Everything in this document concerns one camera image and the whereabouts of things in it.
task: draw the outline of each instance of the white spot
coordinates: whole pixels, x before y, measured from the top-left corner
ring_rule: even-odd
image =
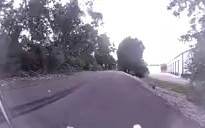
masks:
[[[72,126],[67,126],[66,128],[74,128],[74,127],[72,127]]]
[[[135,124],[133,128],[142,128],[139,124]]]

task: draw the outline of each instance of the paved path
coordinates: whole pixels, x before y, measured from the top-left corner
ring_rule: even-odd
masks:
[[[186,85],[189,83],[189,80],[183,79],[179,76],[175,76],[169,73],[154,73],[149,75],[151,78],[158,80],[168,81],[176,84]]]
[[[16,117],[15,128],[132,128],[134,124],[142,128],[199,128],[124,73],[86,73],[73,82],[82,84],[62,99]],[[57,84],[65,85],[65,80],[50,86]]]

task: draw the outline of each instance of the gravel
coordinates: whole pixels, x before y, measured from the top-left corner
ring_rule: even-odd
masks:
[[[186,99],[181,93],[166,90],[160,87],[153,89],[146,82],[143,86],[149,89],[155,95],[164,98],[171,106],[179,109],[185,116],[198,122],[202,128],[205,128],[205,110],[196,106]]]

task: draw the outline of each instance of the green tree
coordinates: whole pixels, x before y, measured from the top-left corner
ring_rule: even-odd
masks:
[[[5,65],[6,69],[11,68],[9,72],[91,70],[100,67],[93,55],[98,49],[112,60],[109,38],[100,41],[97,30],[103,16],[93,10],[92,1],[81,5],[87,12],[80,8],[78,0],[66,4],[56,0],[23,0],[18,8],[13,5],[13,0],[0,0],[0,35],[8,37]],[[90,15],[92,22],[84,23],[81,18],[85,15]],[[109,64],[107,58],[103,58],[101,66]]]
[[[137,76],[143,77],[148,69],[143,60],[145,47],[137,38],[127,37],[118,47],[118,69],[125,72],[134,71]]]
[[[202,86],[194,86],[188,98],[205,108],[205,0],[172,0],[168,9],[175,16],[186,10],[191,19],[191,29],[181,36],[181,41],[196,41],[186,64],[192,73],[191,81]]]
[[[205,0],[172,0],[168,9],[173,10],[175,16],[180,16],[185,10],[188,12],[191,29],[180,40],[196,41],[187,65],[192,73],[192,81],[205,81]]]

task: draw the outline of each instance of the dirt shoulder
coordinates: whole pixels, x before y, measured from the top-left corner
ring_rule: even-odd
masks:
[[[205,110],[187,99],[187,94],[192,91],[190,88],[154,78],[145,78],[143,81],[151,92],[166,99],[171,106],[178,108],[185,116],[205,128]]]

